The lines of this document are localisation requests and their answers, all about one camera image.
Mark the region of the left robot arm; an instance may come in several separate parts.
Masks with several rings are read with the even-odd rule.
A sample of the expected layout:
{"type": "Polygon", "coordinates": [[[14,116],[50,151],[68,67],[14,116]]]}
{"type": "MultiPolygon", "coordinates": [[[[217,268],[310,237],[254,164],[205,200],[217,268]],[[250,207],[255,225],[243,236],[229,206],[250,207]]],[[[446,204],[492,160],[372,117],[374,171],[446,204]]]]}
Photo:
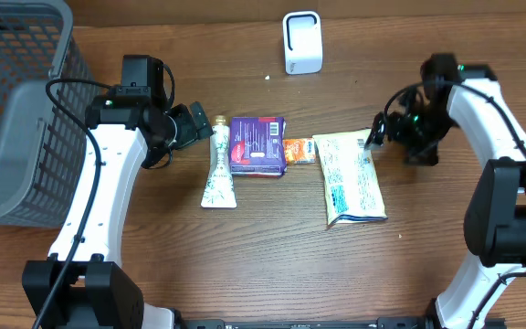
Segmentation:
{"type": "Polygon", "coordinates": [[[121,83],[87,105],[77,125],[86,156],[68,216],[45,260],[30,260],[22,285],[36,328],[181,328],[180,314],[152,306],[122,269],[121,242],[137,174],[169,166],[176,151],[210,138],[200,103],[174,103],[171,69],[126,55],[121,83]]]}

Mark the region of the purple red pad package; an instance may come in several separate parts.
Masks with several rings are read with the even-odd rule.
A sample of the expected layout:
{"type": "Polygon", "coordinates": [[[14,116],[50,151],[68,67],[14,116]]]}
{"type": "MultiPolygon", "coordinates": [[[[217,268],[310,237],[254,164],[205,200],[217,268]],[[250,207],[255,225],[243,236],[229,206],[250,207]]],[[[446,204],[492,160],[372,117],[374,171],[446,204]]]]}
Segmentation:
{"type": "Polygon", "coordinates": [[[287,170],[283,117],[233,117],[229,163],[232,175],[281,177],[287,170]]]}

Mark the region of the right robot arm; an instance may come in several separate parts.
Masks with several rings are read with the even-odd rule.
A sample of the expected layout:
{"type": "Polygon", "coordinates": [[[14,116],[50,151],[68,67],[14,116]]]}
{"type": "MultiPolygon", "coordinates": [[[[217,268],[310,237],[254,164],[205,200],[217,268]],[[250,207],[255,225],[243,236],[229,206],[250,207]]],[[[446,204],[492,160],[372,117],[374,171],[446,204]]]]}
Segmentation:
{"type": "Polygon", "coordinates": [[[418,83],[397,91],[402,111],[385,107],[373,121],[368,150],[400,143],[405,162],[436,165],[438,146],[459,128],[482,167],[464,217],[468,253],[449,286],[419,317],[380,318],[381,328],[503,328],[487,317],[509,285],[526,278],[526,132],[508,108],[487,64],[460,65],[435,53],[418,83]]]}

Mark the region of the yellow snack bag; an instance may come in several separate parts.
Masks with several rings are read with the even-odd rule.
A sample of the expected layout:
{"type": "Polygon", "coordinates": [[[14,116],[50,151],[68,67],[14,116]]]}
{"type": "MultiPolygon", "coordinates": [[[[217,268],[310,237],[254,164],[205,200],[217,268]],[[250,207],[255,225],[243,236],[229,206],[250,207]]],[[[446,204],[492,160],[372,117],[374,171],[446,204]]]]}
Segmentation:
{"type": "Polygon", "coordinates": [[[327,225],[387,219],[371,152],[370,131],[316,134],[324,182],[327,225]]]}

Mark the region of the small orange snack packet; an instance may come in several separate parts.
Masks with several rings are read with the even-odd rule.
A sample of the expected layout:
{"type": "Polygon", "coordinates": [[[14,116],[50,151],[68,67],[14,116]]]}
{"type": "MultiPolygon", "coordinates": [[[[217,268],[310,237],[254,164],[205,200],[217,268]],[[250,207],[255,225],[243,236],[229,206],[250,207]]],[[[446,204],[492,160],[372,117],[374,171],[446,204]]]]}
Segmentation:
{"type": "Polygon", "coordinates": [[[316,161],[315,142],[312,138],[285,139],[283,148],[289,165],[313,164],[316,161]]]}

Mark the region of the white tube item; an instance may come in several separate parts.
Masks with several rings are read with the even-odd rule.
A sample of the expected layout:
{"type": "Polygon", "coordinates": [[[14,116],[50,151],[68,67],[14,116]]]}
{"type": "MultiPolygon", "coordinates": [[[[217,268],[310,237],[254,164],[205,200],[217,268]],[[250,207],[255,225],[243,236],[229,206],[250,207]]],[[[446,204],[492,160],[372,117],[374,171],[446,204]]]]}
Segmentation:
{"type": "Polygon", "coordinates": [[[227,117],[215,116],[212,129],[209,141],[210,167],[201,207],[236,208],[234,180],[228,158],[230,127],[227,117]]]}

